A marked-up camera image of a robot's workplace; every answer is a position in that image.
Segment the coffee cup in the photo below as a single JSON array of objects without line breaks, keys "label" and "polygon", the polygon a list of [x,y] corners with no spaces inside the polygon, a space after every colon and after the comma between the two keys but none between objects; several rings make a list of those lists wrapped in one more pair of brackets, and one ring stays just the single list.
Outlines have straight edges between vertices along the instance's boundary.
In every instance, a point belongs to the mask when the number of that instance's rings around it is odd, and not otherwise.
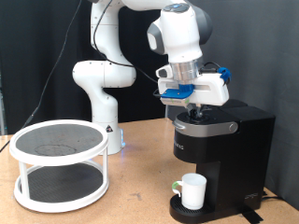
[{"label": "coffee cup", "polygon": [[[182,192],[176,189],[181,185]],[[203,207],[206,192],[206,178],[199,174],[186,174],[181,181],[176,181],[172,185],[172,190],[181,196],[181,203],[184,207],[191,210],[198,210]]]}]

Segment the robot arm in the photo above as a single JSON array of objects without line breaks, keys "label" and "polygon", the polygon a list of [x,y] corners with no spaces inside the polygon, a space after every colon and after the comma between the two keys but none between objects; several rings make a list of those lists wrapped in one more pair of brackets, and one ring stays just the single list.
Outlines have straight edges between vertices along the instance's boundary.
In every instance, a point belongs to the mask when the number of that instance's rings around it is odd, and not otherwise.
[{"label": "robot arm", "polygon": [[[149,45],[160,54],[168,54],[169,64],[157,71],[159,91],[165,105],[189,104],[221,105],[228,99],[228,91],[221,74],[199,74],[204,44],[212,26],[208,15],[183,0],[90,0],[91,42],[107,58],[116,63],[130,64],[121,53],[118,14],[122,7],[133,10],[162,9],[161,18],[148,31]],[[95,33],[95,28],[110,3]],[[123,147],[122,130],[118,126],[118,102],[103,88],[129,87],[135,82],[135,69],[108,61],[77,63],[73,78],[85,90],[92,103],[93,122],[107,129],[109,152]]]},{"label": "robot arm", "polygon": [[148,30],[150,48],[168,54],[169,64],[157,71],[165,105],[223,105],[229,94],[220,73],[200,73],[205,44],[212,32],[208,15],[198,7],[180,3],[165,7]]}]

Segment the gray wall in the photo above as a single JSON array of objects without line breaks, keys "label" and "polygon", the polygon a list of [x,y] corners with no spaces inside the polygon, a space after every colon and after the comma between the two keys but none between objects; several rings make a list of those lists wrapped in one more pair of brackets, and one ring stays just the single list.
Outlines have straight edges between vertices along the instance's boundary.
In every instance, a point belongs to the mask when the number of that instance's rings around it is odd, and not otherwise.
[{"label": "gray wall", "polygon": [[277,116],[265,185],[299,209],[299,1],[191,2],[213,21],[202,49],[232,71],[231,98]]}]

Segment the wooden table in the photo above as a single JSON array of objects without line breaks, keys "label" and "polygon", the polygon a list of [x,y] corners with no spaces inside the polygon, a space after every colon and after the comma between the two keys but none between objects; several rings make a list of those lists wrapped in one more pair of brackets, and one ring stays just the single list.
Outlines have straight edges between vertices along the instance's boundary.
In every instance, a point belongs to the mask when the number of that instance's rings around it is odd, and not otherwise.
[{"label": "wooden table", "polygon": [[[19,174],[18,162],[8,147],[0,154],[0,223],[177,223],[169,215],[169,200],[174,195],[171,184],[195,165],[178,160],[173,154],[174,127],[169,119],[154,119],[120,124],[126,147],[108,157],[110,186],[96,203],[77,211],[42,214],[21,207],[13,196]],[[11,136],[2,136],[3,146]],[[265,190],[269,196],[274,195]],[[298,211],[278,200],[267,200],[257,213],[263,224],[299,223]],[[241,215],[209,223],[248,224]]]}]

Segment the black coffee machine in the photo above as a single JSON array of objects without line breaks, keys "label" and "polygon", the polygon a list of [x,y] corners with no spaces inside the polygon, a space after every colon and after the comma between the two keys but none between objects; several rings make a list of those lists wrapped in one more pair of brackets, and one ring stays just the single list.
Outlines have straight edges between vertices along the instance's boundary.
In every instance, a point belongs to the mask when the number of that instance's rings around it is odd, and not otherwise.
[{"label": "black coffee machine", "polygon": [[175,156],[196,164],[206,177],[205,205],[182,206],[175,195],[170,215],[182,223],[204,223],[259,209],[275,117],[253,106],[230,100],[194,119],[187,112],[174,121]]}]

